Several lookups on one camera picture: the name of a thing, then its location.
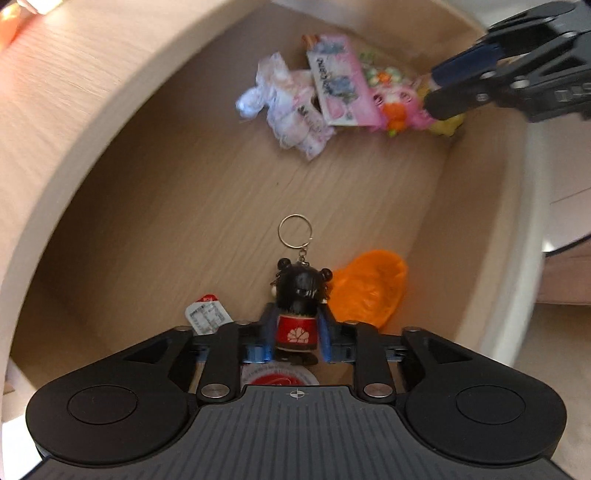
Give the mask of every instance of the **keychain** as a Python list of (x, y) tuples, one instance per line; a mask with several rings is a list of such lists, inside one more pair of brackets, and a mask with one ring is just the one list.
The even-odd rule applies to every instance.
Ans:
[[(288, 243), (281, 234), (285, 222), (291, 218), (302, 219), (310, 230), (308, 240), (301, 245)], [(277, 234), (282, 244), (299, 250), (299, 255), (294, 264), (289, 258), (280, 259), (277, 262), (279, 272), (271, 283), (275, 302), (280, 310), (275, 335), (276, 358), (294, 362), (294, 352), (301, 352), (304, 354), (302, 363), (310, 364), (309, 359), (304, 357), (310, 356), (309, 352), (318, 345), (318, 305), (327, 300), (326, 283), (332, 278), (332, 272), (328, 268), (318, 271), (306, 260), (313, 231), (312, 224), (305, 216), (288, 215), (279, 224)]]

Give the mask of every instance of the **white plastic bag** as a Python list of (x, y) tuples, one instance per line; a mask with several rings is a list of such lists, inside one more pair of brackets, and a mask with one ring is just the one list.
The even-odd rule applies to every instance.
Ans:
[(312, 160), (335, 134), (312, 105), (315, 94), (311, 73), (290, 72), (280, 53), (274, 53), (259, 62), (256, 87), (242, 94), (236, 109), (252, 119), (267, 105), (267, 122), (281, 148), (296, 147)]

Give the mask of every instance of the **snack package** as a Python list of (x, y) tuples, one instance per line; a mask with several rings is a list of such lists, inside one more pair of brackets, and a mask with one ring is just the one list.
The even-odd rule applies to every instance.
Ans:
[(329, 125), (379, 128), (382, 118), (346, 35), (305, 35), (307, 57)]
[(280, 53), (259, 62), (256, 87), (236, 101), (243, 118), (255, 118), (267, 106), (267, 122), (281, 148), (296, 147), (312, 160), (335, 134), (312, 104), (316, 91), (309, 71), (290, 72)]
[[(437, 89), (437, 85), (431, 80), (430, 75), (419, 78), (415, 83), (417, 94), (421, 100), (424, 100), (429, 92)], [(429, 127), (429, 131), (436, 135), (445, 135), (446, 137), (452, 137), (458, 128), (464, 123), (466, 115), (461, 113), (460, 115), (453, 116), (447, 120), (435, 120)]]
[(423, 108), (424, 98), (433, 89), (428, 77), (412, 81), (394, 67), (374, 67), (368, 54), (363, 59), (365, 79), (382, 114), (381, 128), (391, 137), (408, 128), (451, 137), (463, 123), (463, 115), (438, 121)]
[(233, 322), (221, 302), (211, 294), (189, 305), (185, 317), (198, 335), (216, 333), (222, 325)]

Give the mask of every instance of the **food label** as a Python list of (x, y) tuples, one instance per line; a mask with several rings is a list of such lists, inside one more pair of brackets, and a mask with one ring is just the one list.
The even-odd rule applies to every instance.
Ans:
[(205, 295), (185, 310), (185, 317), (198, 335), (216, 333), (217, 329), (232, 318), (215, 295)]

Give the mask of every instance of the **robotic arm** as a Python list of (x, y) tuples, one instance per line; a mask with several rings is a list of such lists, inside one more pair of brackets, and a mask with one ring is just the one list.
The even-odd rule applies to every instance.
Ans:
[(591, 118), (591, 0), (550, 2), (499, 22), (432, 71), (425, 108), (441, 120), (489, 102), (530, 122)]

